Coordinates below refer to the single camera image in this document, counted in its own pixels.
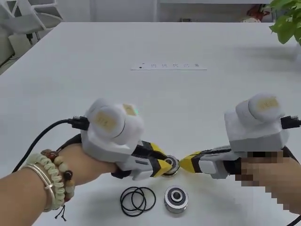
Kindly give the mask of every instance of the wooden bead bracelet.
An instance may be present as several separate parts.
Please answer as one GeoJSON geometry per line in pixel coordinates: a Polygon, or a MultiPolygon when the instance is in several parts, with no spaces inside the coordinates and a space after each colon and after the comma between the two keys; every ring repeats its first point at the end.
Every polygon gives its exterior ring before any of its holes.
{"type": "Polygon", "coordinates": [[[67,164],[63,161],[63,157],[59,156],[58,152],[47,149],[42,151],[41,154],[49,158],[62,174],[65,184],[64,201],[68,202],[74,196],[75,183],[74,180],[72,180],[73,172],[68,169],[67,164]]]}

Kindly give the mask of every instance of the white tabletop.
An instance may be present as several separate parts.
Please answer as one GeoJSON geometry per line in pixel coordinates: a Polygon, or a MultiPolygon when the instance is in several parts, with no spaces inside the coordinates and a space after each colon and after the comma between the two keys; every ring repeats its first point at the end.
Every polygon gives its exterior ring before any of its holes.
{"type": "MultiPolygon", "coordinates": [[[[0,76],[0,176],[8,174],[34,138],[51,123],[84,114],[98,97],[134,103],[145,121],[143,139],[182,158],[227,144],[223,112],[261,91],[279,95],[287,114],[301,115],[301,73],[291,62],[295,42],[281,45],[269,24],[62,23],[0,76]],[[130,71],[142,62],[196,62],[207,71],[130,71]]],[[[77,134],[53,129],[35,148],[55,149],[77,134]]],[[[300,130],[288,143],[301,159],[300,130]]],[[[241,187],[233,177],[213,180],[181,170],[174,178],[134,182],[110,175],[79,186],[67,222],[43,214],[43,226],[285,226],[283,211],[264,188],[241,187]],[[153,210],[125,216],[119,196],[129,186],[157,195],[153,210]],[[189,194],[184,216],[163,205],[171,185],[189,194]]]]}

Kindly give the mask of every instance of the cable connector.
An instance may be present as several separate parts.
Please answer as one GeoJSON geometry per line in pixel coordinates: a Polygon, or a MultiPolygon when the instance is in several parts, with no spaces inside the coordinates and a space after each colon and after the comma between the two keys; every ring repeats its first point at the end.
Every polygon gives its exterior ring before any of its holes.
{"type": "Polygon", "coordinates": [[[83,116],[74,116],[68,123],[72,125],[72,128],[86,131],[88,130],[90,125],[89,120],[83,116]]]}
{"type": "Polygon", "coordinates": [[[282,129],[292,129],[301,126],[301,121],[297,116],[286,116],[280,119],[282,129]]]}

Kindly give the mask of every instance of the pixelated area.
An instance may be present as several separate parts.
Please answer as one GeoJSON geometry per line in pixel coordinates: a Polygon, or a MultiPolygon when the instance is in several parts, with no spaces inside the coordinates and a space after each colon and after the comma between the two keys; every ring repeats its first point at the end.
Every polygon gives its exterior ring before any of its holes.
{"type": "Polygon", "coordinates": [[[235,175],[242,186],[262,186],[283,210],[301,214],[301,165],[292,158],[274,152],[270,157],[241,160],[241,175],[235,175]]]}

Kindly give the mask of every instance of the beaded bracelet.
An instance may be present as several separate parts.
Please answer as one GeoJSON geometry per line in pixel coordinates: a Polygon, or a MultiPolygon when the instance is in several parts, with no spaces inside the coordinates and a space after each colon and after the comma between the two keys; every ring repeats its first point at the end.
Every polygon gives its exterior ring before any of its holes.
{"type": "Polygon", "coordinates": [[[26,164],[24,165],[22,168],[30,168],[31,170],[35,171],[38,176],[41,178],[41,180],[44,182],[44,189],[49,191],[50,197],[51,197],[51,204],[50,206],[47,206],[44,209],[44,212],[49,212],[52,210],[52,204],[55,203],[55,194],[53,192],[53,190],[51,189],[54,185],[53,183],[50,181],[50,179],[48,178],[48,176],[36,165],[34,164],[26,164]]]}
{"type": "Polygon", "coordinates": [[[62,173],[65,180],[65,198],[64,202],[68,202],[74,196],[75,183],[72,180],[73,172],[68,170],[68,166],[63,161],[63,157],[58,155],[58,152],[53,152],[49,149],[41,152],[42,155],[48,157],[62,173]]]}
{"type": "Polygon", "coordinates": [[[59,174],[59,170],[56,168],[55,164],[40,153],[34,153],[28,157],[27,164],[40,164],[44,167],[47,173],[50,175],[53,181],[54,191],[55,191],[55,202],[52,203],[52,210],[57,210],[64,204],[65,198],[65,188],[63,183],[63,178],[59,174]]]}

